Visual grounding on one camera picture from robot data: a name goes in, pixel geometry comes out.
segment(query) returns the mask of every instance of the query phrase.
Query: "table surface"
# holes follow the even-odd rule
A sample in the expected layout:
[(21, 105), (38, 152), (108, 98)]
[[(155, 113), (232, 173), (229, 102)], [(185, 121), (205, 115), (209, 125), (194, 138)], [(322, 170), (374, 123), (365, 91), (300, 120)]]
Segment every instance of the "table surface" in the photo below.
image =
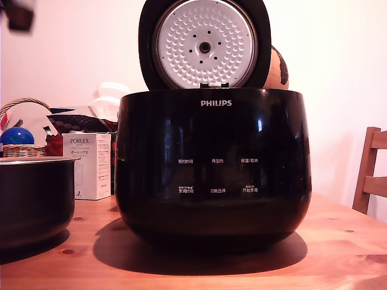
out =
[(113, 196), (76, 201), (68, 231), (34, 251), (1, 266), (1, 289), (387, 289), (387, 225), (316, 194), (297, 233), (264, 253), (155, 253)]

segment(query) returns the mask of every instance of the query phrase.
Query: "open lid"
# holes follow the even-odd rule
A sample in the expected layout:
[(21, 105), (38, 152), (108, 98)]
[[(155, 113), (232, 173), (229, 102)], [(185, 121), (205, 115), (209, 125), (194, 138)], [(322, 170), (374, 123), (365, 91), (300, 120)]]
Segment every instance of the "open lid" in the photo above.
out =
[(261, 0), (147, 0), (138, 37), (150, 90), (262, 88), (267, 80), (272, 40)]

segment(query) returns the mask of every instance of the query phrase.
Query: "white box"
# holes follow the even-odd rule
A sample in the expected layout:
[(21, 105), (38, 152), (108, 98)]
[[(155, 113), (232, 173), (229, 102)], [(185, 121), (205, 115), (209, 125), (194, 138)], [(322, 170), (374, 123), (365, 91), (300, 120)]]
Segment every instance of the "white box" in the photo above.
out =
[(63, 134), (63, 156), (75, 162), (76, 199), (99, 200), (111, 196), (111, 135)]

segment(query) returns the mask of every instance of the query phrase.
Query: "red object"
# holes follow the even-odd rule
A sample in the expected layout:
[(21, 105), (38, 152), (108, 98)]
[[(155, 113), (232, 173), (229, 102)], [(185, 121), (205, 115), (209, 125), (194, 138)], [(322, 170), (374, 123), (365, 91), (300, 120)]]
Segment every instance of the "red object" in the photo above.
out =
[(44, 150), (44, 156), (63, 156), (63, 137), (47, 136), (47, 146)]
[(5, 115), (2, 118), (1, 123), (0, 123), (1, 130), (4, 129), (4, 127), (7, 124), (7, 122), (8, 122), (8, 116), (7, 116), (7, 113), (5, 113)]

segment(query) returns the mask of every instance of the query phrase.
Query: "inner lid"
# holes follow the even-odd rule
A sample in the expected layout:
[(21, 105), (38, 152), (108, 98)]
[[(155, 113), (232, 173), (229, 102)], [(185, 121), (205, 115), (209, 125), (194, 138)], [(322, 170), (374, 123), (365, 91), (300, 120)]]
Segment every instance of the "inner lid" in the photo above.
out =
[(247, 13), (233, 1), (178, 1), (161, 17), (154, 62), (170, 88), (201, 84), (241, 87), (251, 76), (258, 38)]

